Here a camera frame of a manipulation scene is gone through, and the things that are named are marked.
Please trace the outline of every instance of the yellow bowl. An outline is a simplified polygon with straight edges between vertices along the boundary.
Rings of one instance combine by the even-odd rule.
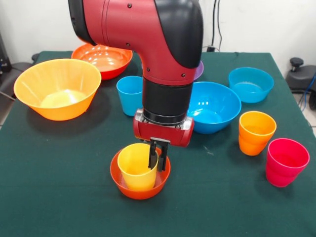
[[[95,66],[76,59],[56,59],[23,72],[14,84],[14,93],[43,117],[62,121],[83,114],[100,83],[101,74]]]

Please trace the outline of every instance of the plastic bowl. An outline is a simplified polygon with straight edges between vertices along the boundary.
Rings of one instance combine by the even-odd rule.
[[[133,58],[133,51],[87,43],[77,48],[71,58],[91,63],[98,68],[103,80],[109,80],[125,71]]]
[[[239,97],[228,87],[207,81],[193,84],[187,115],[194,118],[195,132],[218,132],[230,124],[240,110]]]
[[[32,66],[14,84],[16,97],[50,120],[83,114],[101,83],[96,67],[76,59],[56,59]]]
[[[160,155],[161,154],[161,149],[156,148],[157,153]],[[156,174],[156,181],[155,185],[152,189],[148,191],[133,191],[127,188],[127,185],[125,184],[125,181],[123,179],[122,173],[119,169],[118,166],[118,157],[121,151],[116,153],[116,155],[113,157],[111,161],[111,166],[110,166],[110,173],[111,177],[116,183],[118,189],[127,197],[132,198],[132,199],[137,199],[137,200],[142,200],[142,199],[149,199],[152,198],[153,196],[157,195],[162,188],[164,187],[170,171],[171,171],[171,165],[170,165],[170,160],[167,157],[166,161],[166,169],[163,172],[157,172]]]
[[[200,76],[202,76],[203,72],[204,72],[204,64],[202,61],[200,61],[197,67],[196,73],[194,75],[194,80],[197,80]]]
[[[229,87],[242,102],[257,103],[264,100],[273,86],[272,76],[256,68],[237,68],[229,74]]]

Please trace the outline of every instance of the pink cup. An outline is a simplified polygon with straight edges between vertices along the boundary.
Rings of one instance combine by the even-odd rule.
[[[268,146],[267,180],[279,188],[286,187],[305,169],[310,162],[310,154],[300,143],[279,138]]]

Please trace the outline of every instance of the white wall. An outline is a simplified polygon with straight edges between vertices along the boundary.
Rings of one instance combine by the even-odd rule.
[[[213,0],[199,2],[208,45]],[[271,52],[284,75],[290,57],[316,64],[315,16],[316,0],[221,0],[222,51]],[[0,31],[12,62],[82,44],[72,29],[67,0],[0,0]]]

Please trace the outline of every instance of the blue cup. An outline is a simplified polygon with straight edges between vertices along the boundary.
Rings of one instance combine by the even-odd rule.
[[[240,110],[239,97],[228,87],[208,81],[193,84],[187,115],[194,119],[195,132],[218,132],[230,124]]]
[[[134,116],[143,107],[143,78],[124,77],[117,82],[117,89],[124,114]]]
[[[272,76],[256,68],[237,68],[228,78],[230,89],[246,103],[264,100],[274,86]]]

